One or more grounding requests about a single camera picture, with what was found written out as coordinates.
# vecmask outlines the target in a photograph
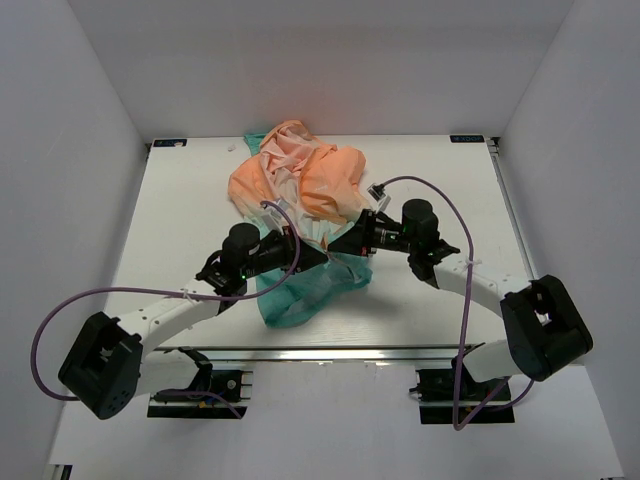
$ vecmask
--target purple cable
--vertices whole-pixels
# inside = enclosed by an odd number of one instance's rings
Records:
[[[218,400],[221,403],[224,403],[227,406],[227,408],[229,410],[231,410],[231,413],[233,413],[236,417],[242,419],[242,415],[240,415],[240,412],[238,412],[233,407],[233,405],[231,405],[227,400],[222,398],[217,393],[213,393],[213,392],[198,392],[196,390],[178,390],[178,389],[175,389],[175,388],[170,388],[168,390],[161,390],[161,391],[158,392],[158,394],[160,394],[160,395],[171,395],[171,396],[175,396],[175,397],[182,397],[182,396],[211,397],[211,398],[213,398],[215,400]]]
[[[484,400],[482,400],[482,402],[480,402],[479,405],[477,405],[471,412],[469,412],[469,414],[462,420],[462,422],[458,423],[459,411],[460,411],[460,387],[462,383],[462,361],[464,358],[464,348],[465,348],[465,342],[467,339],[467,326],[469,325],[469,308],[471,306],[471,285],[473,282],[473,258],[474,258],[473,240],[471,239],[471,233],[469,232],[469,228],[467,227],[467,224],[462,218],[462,215],[460,215],[460,212],[458,211],[458,209],[456,208],[456,206],[453,204],[453,202],[447,196],[446,193],[444,193],[434,184],[427,182],[422,178],[414,177],[413,175],[402,175],[399,177],[394,177],[390,180],[387,180],[386,182],[383,182],[382,186],[386,187],[387,185],[398,182],[400,180],[413,180],[415,182],[422,183],[423,185],[426,185],[427,187],[434,190],[438,195],[440,195],[444,199],[444,201],[447,202],[449,207],[451,207],[451,210],[453,211],[455,216],[458,218],[458,221],[462,226],[462,230],[464,230],[464,234],[467,237],[467,242],[469,243],[469,267],[467,268],[467,281],[466,281],[466,287],[464,292],[464,306],[462,308],[462,326],[460,327],[460,343],[458,345],[458,355],[456,358],[456,369],[455,369],[454,381],[453,381],[453,428],[456,431],[460,431],[465,426],[467,426],[471,420],[473,420],[473,417],[475,417],[478,414],[478,412],[480,412],[480,410],[482,410],[484,406],[487,403],[489,403],[493,399],[493,397],[495,397],[500,392],[500,390],[502,390],[502,388],[507,384],[509,379],[508,378],[503,379],[498,384],[498,386],[491,393],[489,393],[489,395],[487,395],[487,397]],[[519,400],[520,398],[517,398],[513,403],[515,404]]]
[[[249,295],[236,295],[236,296],[231,296],[231,297],[223,297],[220,295],[202,295],[202,294],[190,294],[189,298],[194,299],[194,300],[215,300],[217,302],[236,302],[236,301],[242,301],[242,300],[250,300],[252,298],[257,298],[260,297],[266,293],[269,293],[270,291],[274,290],[275,288],[279,287],[280,285],[282,285],[282,283],[289,278],[293,272],[296,269],[296,266],[298,265],[298,260],[300,259],[300,237],[298,236],[298,232],[296,231],[295,225],[293,224],[293,221],[291,220],[291,218],[289,218],[289,216],[286,214],[286,212],[278,205],[276,205],[273,202],[268,202],[268,201],[263,201],[260,202],[260,204],[266,208],[267,206],[274,208],[275,210],[277,210],[277,212],[282,215],[282,217],[287,221],[287,223],[289,224],[289,227],[291,228],[291,233],[293,234],[293,238],[295,240],[296,243],[296,253],[295,256],[293,257],[293,262],[291,263],[291,266],[289,267],[289,270],[287,270],[284,274],[284,276],[278,280],[276,283],[274,283],[273,285],[271,285],[268,288],[265,288],[264,290],[260,290],[259,292],[256,293],[252,293]],[[119,292],[119,293],[143,293],[143,294],[147,294],[147,295],[161,295],[164,297],[172,297],[172,298],[184,298],[184,292],[175,292],[173,290],[158,290],[158,289],[154,289],[154,288],[138,288],[138,287],[103,287],[103,288],[94,288],[92,290],[87,290],[85,292],[81,292],[78,293],[72,297],[67,298],[65,301],[63,301],[62,303],[60,303],[60,305],[58,305],[56,308],[54,308],[53,310],[51,310],[51,312],[49,312],[49,314],[45,317],[45,319],[42,321],[42,323],[40,324],[40,326],[38,327],[38,330],[36,330],[36,334],[33,337],[33,342],[31,343],[31,356],[30,356],[30,364],[31,364],[31,375],[33,376],[33,380],[36,382],[36,385],[38,386],[38,388],[40,390],[42,390],[42,392],[51,397],[54,398],[56,400],[62,400],[62,401],[67,401],[67,402],[74,402],[76,400],[78,400],[78,397],[73,397],[73,396],[69,396],[69,395],[61,395],[59,393],[54,392],[53,390],[51,390],[49,387],[47,387],[44,382],[42,381],[42,378],[40,377],[40,373],[38,372],[38,345],[40,344],[40,338],[42,338],[42,334],[44,332],[44,329],[47,327],[47,325],[49,324],[49,322],[51,322],[51,320],[53,319],[53,317],[55,317],[60,310],[62,310],[63,308],[65,308],[66,306],[76,302],[77,300],[80,300],[81,298],[84,297],[88,297],[90,295],[97,295],[99,293],[113,293],[113,292]],[[215,395],[215,394],[211,394],[211,392],[196,392],[198,395]],[[222,398],[218,398],[218,400],[222,401],[223,403],[225,403],[227,406],[228,402],[225,402],[224,399]]]
[[[498,405],[497,407],[489,408],[490,412],[499,412],[500,410],[506,410],[507,408],[513,407],[516,403],[519,403],[524,397],[527,396],[529,390],[533,387],[535,382],[533,380],[529,381],[527,388],[525,388],[520,395],[518,395],[514,400],[511,400],[509,403],[505,403],[504,405]]]

